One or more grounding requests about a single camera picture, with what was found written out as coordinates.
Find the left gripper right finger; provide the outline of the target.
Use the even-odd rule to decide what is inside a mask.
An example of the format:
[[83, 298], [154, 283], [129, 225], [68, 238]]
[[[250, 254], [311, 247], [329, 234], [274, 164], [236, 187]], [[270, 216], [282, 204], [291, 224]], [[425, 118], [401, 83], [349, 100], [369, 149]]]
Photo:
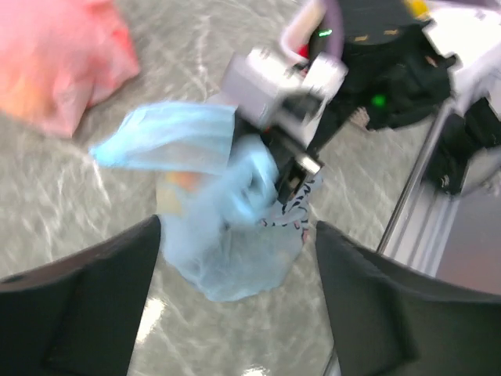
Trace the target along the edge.
[[342, 374], [499, 374], [499, 296], [406, 268], [327, 222], [315, 251]]

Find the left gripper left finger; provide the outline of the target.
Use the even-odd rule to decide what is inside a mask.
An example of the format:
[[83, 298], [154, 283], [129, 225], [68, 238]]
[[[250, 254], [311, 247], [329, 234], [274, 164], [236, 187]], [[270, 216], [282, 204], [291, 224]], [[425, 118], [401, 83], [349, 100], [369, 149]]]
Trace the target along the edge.
[[152, 216], [1, 281], [3, 375], [126, 375], [160, 247]]

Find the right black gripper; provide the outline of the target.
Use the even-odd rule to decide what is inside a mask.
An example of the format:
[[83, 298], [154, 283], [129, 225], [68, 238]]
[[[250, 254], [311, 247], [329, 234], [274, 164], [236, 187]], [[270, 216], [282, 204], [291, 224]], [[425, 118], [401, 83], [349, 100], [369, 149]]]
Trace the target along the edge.
[[[275, 179], [277, 199], [285, 204], [298, 193], [306, 180], [315, 177], [323, 167], [321, 149], [341, 129], [352, 114], [352, 101], [346, 96], [332, 99], [325, 109], [322, 100], [311, 93], [289, 94], [279, 101], [264, 125], [258, 124], [255, 112], [240, 104], [234, 115], [234, 139], [255, 134], [268, 148], [278, 169]], [[305, 146], [294, 131], [304, 131], [318, 120], [318, 128]]]

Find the blue plastic bag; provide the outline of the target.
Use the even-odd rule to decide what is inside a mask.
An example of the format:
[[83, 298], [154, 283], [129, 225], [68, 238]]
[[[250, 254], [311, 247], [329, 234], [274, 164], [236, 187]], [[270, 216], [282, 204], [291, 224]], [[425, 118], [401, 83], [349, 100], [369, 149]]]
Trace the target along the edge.
[[89, 153], [108, 168], [163, 172], [160, 249], [199, 292], [234, 302], [282, 284], [308, 237], [320, 177], [278, 201], [278, 169], [257, 136], [234, 142], [233, 107], [164, 101], [129, 113]]

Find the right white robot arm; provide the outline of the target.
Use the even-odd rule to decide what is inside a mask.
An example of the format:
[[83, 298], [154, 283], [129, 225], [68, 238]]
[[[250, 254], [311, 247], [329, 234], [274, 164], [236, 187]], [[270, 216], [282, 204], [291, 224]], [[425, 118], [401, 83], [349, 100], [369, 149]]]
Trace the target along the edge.
[[236, 102], [236, 139], [269, 149], [280, 202], [322, 168], [321, 149], [345, 123], [442, 127], [425, 179], [450, 196], [474, 189], [473, 156], [500, 144], [489, 97], [500, 72], [497, 1], [307, 1], [280, 35], [281, 54], [234, 56], [223, 89]]

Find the pink tied plastic bag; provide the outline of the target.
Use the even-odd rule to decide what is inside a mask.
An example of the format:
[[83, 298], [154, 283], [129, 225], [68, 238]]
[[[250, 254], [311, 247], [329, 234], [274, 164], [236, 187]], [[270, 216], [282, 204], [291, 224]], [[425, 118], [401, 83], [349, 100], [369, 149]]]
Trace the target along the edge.
[[140, 72], [112, 1], [3, 1], [1, 111], [70, 138], [83, 113]]

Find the aluminium rail frame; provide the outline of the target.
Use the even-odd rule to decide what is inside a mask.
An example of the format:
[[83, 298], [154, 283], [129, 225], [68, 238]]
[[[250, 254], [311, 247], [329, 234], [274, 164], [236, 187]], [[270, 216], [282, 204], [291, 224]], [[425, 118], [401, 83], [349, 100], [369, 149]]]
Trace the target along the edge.
[[443, 255], [474, 234], [464, 201], [440, 193], [424, 175], [440, 135], [455, 106], [445, 102], [435, 116], [396, 204], [377, 252], [404, 266], [435, 277]]

